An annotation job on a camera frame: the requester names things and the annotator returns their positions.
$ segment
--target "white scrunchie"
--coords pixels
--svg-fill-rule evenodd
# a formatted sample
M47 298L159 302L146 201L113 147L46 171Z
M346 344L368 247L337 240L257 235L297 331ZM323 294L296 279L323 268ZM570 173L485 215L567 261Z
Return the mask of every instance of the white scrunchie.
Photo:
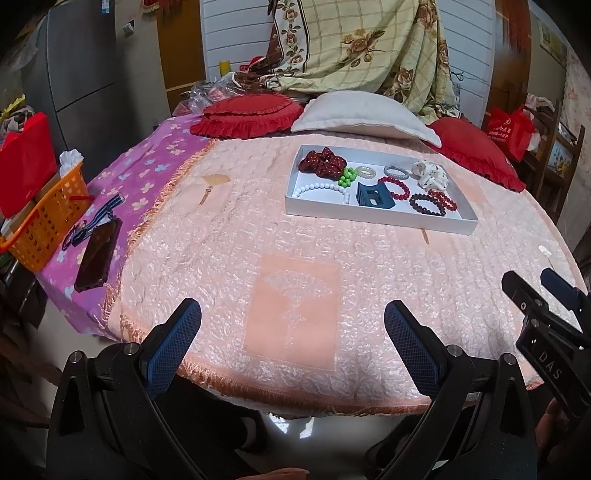
M418 186L423 190L439 190L443 192L449 185L447 174L441 165L420 160L413 164L412 172L418 179Z

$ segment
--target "green bead bracelet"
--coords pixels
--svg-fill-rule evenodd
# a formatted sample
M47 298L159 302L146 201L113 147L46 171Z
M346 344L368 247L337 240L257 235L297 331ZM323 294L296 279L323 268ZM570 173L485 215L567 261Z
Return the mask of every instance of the green bead bracelet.
M345 170L343 171L343 174L341 175L340 179L339 179L339 186L341 187L350 187L351 183L355 181L355 179L357 178L357 172L355 171L354 168L350 168L350 167L345 167Z

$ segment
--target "phone case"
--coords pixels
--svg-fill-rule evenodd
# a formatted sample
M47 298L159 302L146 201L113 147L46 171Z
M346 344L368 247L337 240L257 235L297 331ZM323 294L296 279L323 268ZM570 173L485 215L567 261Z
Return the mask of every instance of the phone case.
M106 282L121 224L121 219L114 218L92 231L74 282L77 292L101 287Z

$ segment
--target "red shopping bag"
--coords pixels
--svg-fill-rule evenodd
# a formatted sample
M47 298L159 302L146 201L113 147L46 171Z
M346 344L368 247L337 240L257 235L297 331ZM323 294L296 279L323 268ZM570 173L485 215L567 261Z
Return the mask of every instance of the red shopping bag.
M534 131L535 125L523 112L523 105L512 114L493 107L491 118L486 126L486 134L496 142L507 157L517 162L523 159Z
M0 148L0 212L18 213L57 171L49 122L36 113L22 133L9 133Z

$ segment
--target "person's hand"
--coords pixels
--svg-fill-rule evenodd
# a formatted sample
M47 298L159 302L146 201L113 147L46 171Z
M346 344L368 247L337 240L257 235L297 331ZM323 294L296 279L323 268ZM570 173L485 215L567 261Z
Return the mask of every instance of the person's hand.
M556 460L562 451L562 445L560 440L566 430L568 419L564 415L562 408L558 401L553 398L548 406L546 407L545 413L540 418L537 426L535 427L535 442L538 448L538 460L541 459L542 455L547 454L547 461L552 463Z

